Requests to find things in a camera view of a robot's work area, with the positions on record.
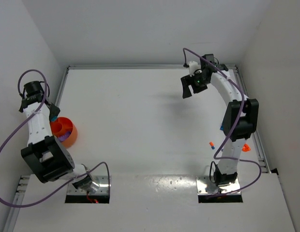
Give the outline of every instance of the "orange container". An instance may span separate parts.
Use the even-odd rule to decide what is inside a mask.
[[[50,122],[50,126],[52,134],[57,138],[64,136],[67,132],[71,133],[67,139],[62,141],[64,147],[69,148],[75,143],[78,132],[71,120],[66,117],[58,117],[54,122]]]

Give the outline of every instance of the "white wall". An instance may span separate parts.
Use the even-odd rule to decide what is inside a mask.
[[[258,128],[300,231],[300,0],[274,0],[241,66]]]
[[[238,63],[270,0],[23,0],[64,64]]]
[[[57,94],[64,69],[40,35],[21,0],[0,0],[0,145],[24,116],[18,112],[21,98],[17,92],[19,76],[27,69],[41,70],[51,88],[51,99]],[[41,79],[37,74],[24,78]],[[20,131],[0,156],[0,196],[12,201],[21,174],[30,173],[20,149],[26,146],[28,129]],[[9,208],[0,204],[0,231]]]

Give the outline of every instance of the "metal base plate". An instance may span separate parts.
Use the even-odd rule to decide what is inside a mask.
[[[209,176],[196,178],[197,195],[199,203],[235,203],[242,202],[241,191],[230,193],[222,197],[209,197],[215,194],[231,192],[240,189],[238,178],[235,183],[226,186],[216,186],[209,179]]]
[[[94,175],[92,177],[95,180],[96,186],[98,186],[98,188],[96,192],[89,193],[89,198],[96,199],[99,203],[109,203],[108,176]],[[75,189],[73,184],[69,184],[67,188],[65,203],[91,202],[87,199],[86,191],[84,191],[83,189]]]

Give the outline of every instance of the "purple cable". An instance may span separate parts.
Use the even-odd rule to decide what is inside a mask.
[[[42,106],[43,106],[43,104],[44,104],[44,102],[45,102],[45,100],[46,100],[46,93],[47,93],[47,80],[46,80],[46,78],[45,78],[45,76],[43,75],[43,73],[41,72],[41,71],[39,71],[39,70],[36,70],[36,69],[30,69],[30,70],[27,70],[27,71],[25,71],[21,76],[20,76],[20,78],[19,78],[19,81],[18,81],[18,92],[19,92],[19,94],[22,96],[22,93],[21,93],[21,91],[20,91],[20,83],[21,83],[21,79],[24,77],[24,75],[25,74],[27,74],[27,73],[29,73],[29,72],[37,72],[37,73],[39,73],[42,77],[43,77],[43,79],[44,79],[44,82],[45,82],[45,89],[44,89],[44,96],[43,96],[43,100],[42,100],[42,102],[41,102],[41,104],[37,107],[37,109],[35,110],[35,112],[33,113],[33,114],[31,114],[27,119],[25,119],[8,137],[7,137],[7,139],[3,142],[3,144],[0,146],[0,153],[1,153],[1,151],[3,150],[3,148],[6,146],[6,144],[9,142],[9,140],[18,132],[18,130],[20,130],[28,121],[30,121],[33,117],[34,117],[34,115],[35,115],[35,113],[37,112],[37,111],[39,111],[41,108],[42,108]],[[107,163],[106,162],[100,162],[99,164],[97,164],[94,168],[92,168],[92,169],[90,169],[88,172],[86,172],[86,173],[84,173],[84,174],[82,174],[82,175],[79,175],[79,176],[77,176],[77,178],[81,178],[81,177],[83,177],[83,176],[86,176],[87,174],[89,174],[89,173],[91,173],[92,171],[94,171],[96,168],[98,168],[100,165],[102,165],[102,164],[104,164],[105,166],[106,166],[106,169],[107,169],[107,174],[108,174],[108,184],[109,184],[109,186],[108,186],[108,193],[109,193],[109,195],[110,195],[110,174],[109,174],[109,168],[108,168],[108,165],[107,165]],[[70,180],[68,180],[67,182],[65,182],[63,185],[61,185],[60,187],[58,187],[56,190],[54,190],[52,193],[50,193],[49,195],[47,195],[46,197],[44,197],[44,198],[42,198],[41,200],[39,200],[39,201],[37,201],[37,202],[34,202],[34,203],[30,203],[30,204],[24,204],[24,205],[18,205],[18,204],[11,204],[11,203],[9,203],[9,202],[7,202],[7,201],[5,201],[4,199],[2,199],[1,197],[0,197],[0,203],[2,203],[2,204],[4,204],[4,205],[6,205],[6,206],[9,206],[9,207],[14,207],[14,208],[26,208],[26,207],[31,207],[31,206],[34,206],[34,205],[37,205],[37,204],[39,204],[39,203],[41,203],[41,202],[43,202],[43,201],[45,201],[45,200],[47,200],[47,199],[49,199],[52,195],[54,195],[56,192],[58,192],[61,188],[63,188],[64,186],[66,186],[68,183],[70,183],[70,182],[72,182],[73,180],[74,180],[75,178],[72,178],[72,179],[70,179]]]
[[[193,55],[197,56],[198,58],[200,58],[202,61],[208,63],[209,65],[211,65],[216,71],[218,71],[225,79],[227,79],[227,75],[225,75],[224,72],[222,72],[219,68],[217,68],[213,63],[211,63],[210,61],[206,60],[205,58],[201,57],[199,54],[195,53],[194,51],[188,49],[188,48],[183,48],[183,54],[184,54],[184,63],[186,64],[187,63],[187,56],[185,54],[185,51],[188,51],[190,53],[192,53]],[[219,146],[219,148],[217,149],[217,151],[214,153],[213,155],[213,158],[216,159],[216,160],[223,160],[223,159],[227,159],[227,160],[237,160],[237,158],[233,158],[233,157],[217,157],[219,152],[221,151],[221,149],[224,147],[224,145],[226,144],[226,142],[228,141],[228,139],[231,137],[235,127],[237,126],[238,124],[238,121],[240,119],[240,116],[241,116],[241,113],[242,113],[242,110],[243,110],[243,107],[244,107],[244,104],[245,104],[245,96],[244,96],[244,93],[243,91],[238,87],[238,85],[236,83],[234,83],[231,79],[228,80],[241,94],[241,104],[240,104],[240,109],[238,111],[238,114],[237,114],[237,117],[235,119],[235,122],[233,124],[233,126],[231,127],[231,130],[229,131],[229,133],[227,134],[226,138],[223,140],[223,142],[221,143],[221,145]],[[255,161],[252,161],[252,160],[248,160],[248,159],[239,159],[239,161],[241,162],[247,162],[247,163],[254,163],[256,164],[258,167],[259,167],[259,174],[257,176],[257,178],[252,181],[250,184],[244,186],[244,187],[241,187],[239,188],[238,190],[234,190],[234,191],[230,191],[230,192],[227,192],[227,193],[223,193],[223,194],[214,194],[214,195],[211,195],[209,196],[210,197],[220,197],[220,196],[225,196],[227,194],[230,194],[230,193],[233,193],[233,192],[238,192],[240,190],[243,190],[251,185],[253,185],[255,182],[258,181],[258,179],[261,177],[262,175],[262,168],[261,166],[255,162]]]

